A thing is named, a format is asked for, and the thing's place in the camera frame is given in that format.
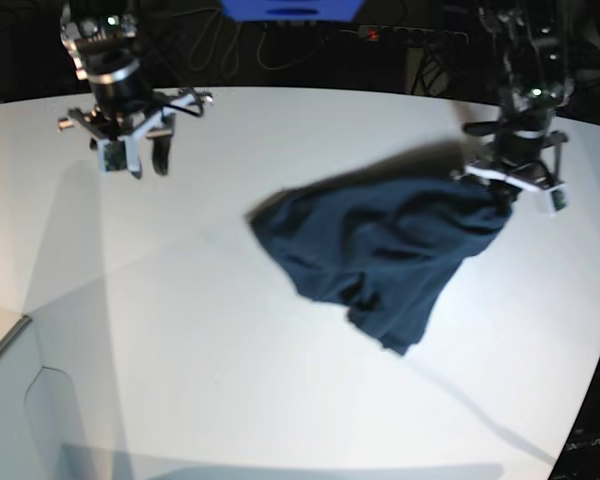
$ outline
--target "dark background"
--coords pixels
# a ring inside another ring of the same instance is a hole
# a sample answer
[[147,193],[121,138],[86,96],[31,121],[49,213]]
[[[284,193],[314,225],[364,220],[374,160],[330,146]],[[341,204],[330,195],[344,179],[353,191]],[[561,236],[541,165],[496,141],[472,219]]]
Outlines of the dark background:
[[[215,0],[140,6],[139,51],[155,87],[295,86],[496,103],[500,59],[474,0],[369,0],[351,23],[320,24],[236,24]],[[0,1],[0,103],[89,92],[60,43],[60,11],[57,0]],[[600,0],[565,0],[561,11],[575,91],[558,113],[600,124]],[[361,25],[375,26],[378,38],[359,34]],[[383,30],[394,26],[411,29]],[[419,70],[425,81],[414,86]],[[600,363],[552,478],[600,479]]]

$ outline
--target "dark blue cloth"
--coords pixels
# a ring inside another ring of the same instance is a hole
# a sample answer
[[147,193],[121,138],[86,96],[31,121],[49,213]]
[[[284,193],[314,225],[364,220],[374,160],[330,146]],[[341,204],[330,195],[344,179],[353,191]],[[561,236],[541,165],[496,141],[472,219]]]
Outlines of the dark blue cloth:
[[300,295],[348,306],[354,325],[404,355],[462,260],[510,215],[480,184],[407,177],[291,192],[251,227]]

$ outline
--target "blue object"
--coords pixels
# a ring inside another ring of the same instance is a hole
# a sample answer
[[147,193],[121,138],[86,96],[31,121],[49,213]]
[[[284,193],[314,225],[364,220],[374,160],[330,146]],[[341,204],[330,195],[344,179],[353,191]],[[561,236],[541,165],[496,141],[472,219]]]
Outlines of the blue object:
[[364,0],[222,0],[225,14],[237,22],[350,22]]
[[404,355],[462,261],[510,215],[483,185],[407,177],[294,191],[251,228],[300,295],[348,306],[351,323]]

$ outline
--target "white table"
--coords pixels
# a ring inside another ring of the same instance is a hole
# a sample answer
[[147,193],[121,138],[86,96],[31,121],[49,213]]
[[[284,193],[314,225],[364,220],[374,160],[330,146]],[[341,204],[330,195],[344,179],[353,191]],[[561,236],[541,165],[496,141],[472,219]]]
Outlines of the white table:
[[179,116],[169,177],[142,148],[142,181],[102,176],[82,132],[55,132],[89,97],[0,106],[0,308],[29,314],[43,364],[71,376],[73,454],[101,478],[547,478],[600,355],[600,127],[554,123],[571,137],[573,204],[549,219],[523,195],[402,359],[343,308],[299,298],[244,215],[283,188],[462,141],[463,121],[495,110],[213,93],[203,120]]

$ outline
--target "fabric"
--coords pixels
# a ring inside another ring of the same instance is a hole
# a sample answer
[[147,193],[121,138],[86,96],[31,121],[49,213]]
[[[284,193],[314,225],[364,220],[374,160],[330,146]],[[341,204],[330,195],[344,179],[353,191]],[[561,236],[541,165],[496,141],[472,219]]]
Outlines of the fabric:
[[291,192],[251,227],[300,295],[348,306],[349,321],[404,355],[463,259],[510,215],[480,184],[406,177]]

